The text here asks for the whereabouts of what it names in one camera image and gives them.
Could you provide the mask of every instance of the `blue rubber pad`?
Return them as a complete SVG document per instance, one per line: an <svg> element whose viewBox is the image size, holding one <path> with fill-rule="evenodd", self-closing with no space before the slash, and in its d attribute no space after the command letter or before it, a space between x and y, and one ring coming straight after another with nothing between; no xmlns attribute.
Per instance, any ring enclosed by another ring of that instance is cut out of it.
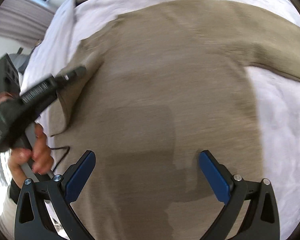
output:
<svg viewBox="0 0 300 240"><path fill-rule="evenodd" d="M66 184L65 199L68 204L78 199L95 165L96 155L90 152Z"/></svg>
<svg viewBox="0 0 300 240"><path fill-rule="evenodd" d="M226 205L230 200L230 187L205 152L199 155L199 166L217 199Z"/></svg>

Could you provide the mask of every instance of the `screw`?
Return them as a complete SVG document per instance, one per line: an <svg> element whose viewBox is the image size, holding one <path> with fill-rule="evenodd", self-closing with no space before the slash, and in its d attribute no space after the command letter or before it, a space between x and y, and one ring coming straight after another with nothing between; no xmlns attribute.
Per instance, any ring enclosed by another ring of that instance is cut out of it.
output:
<svg viewBox="0 0 300 240"><path fill-rule="evenodd" d="M270 185L269 179L263 179L263 183L266 184L266 185Z"/></svg>
<svg viewBox="0 0 300 240"><path fill-rule="evenodd" d="M234 178L236 181L241 181L241 180L242 180L242 177L241 177L239 174L234 175L233 178Z"/></svg>
<svg viewBox="0 0 300 240"><path fill-rule="evenodd" d="M53 180L54 180L54 181L59 181L59 180L61 180L61 175L56 175L56 176L54 176L54 177L53 177Z"/></svg>
<svg viewBox="0 0 300 240"><path fill-rule="evenodd" d="M26 185L29 185L30 183L31 183L31 179L26 179L26 180L25 180L25 184L26 184Z"/></svg>

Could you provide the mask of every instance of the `white bed sheet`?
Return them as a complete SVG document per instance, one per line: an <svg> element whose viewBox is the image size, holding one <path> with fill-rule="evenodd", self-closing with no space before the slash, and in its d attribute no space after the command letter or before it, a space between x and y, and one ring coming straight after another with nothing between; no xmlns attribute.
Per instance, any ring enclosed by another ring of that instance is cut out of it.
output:
<svg viewBox="0 0 300 240"><path fill-rule="evenodd" d="M164 1L171 0L88 0L75 8L74 0L67 0L34 51L21 90L49 73L56 75L71 59L80 40L99 31L118 14ZM300 26L300 15L288 0L233 1L267 9ZM247 74L257 96L265 174L274 185L281 239L286 239L300 221L300 83L255 67L248 67ZM48 111L40 118L46 131Z"/></svg>

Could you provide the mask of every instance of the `wire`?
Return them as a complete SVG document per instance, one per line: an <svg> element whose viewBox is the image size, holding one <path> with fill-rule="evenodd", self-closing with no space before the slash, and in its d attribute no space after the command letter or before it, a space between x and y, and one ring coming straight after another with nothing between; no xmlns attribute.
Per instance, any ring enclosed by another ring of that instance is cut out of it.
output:
<svg viewBox="0 0 300 240"><path fill-rule="evenodd" d="M70 146L63 146L63 147L57 147L57 148L51 148L52 151L54 150L66 150L66 152L63 154L63 156L61 157L61 159L57 162L57 164L54 166L53 168L53 173L56 171L56 169L58 168L59 164L64 160L64 158L68 155L69 151L70 151Z"/></svg>

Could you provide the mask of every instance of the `beige sleeve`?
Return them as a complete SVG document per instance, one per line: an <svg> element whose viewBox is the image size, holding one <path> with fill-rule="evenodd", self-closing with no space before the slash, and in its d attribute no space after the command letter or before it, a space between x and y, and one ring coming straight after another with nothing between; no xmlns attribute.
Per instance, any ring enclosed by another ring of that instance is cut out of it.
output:
<svg viewBox="0 0 300 240"><path fill-rule="evenodd" d="M0 216L0 230L8 240L14 239L14 220L17 212L17 205L9 196L10 186L8 187L6 199L3 203L3 212Z"/></svg>

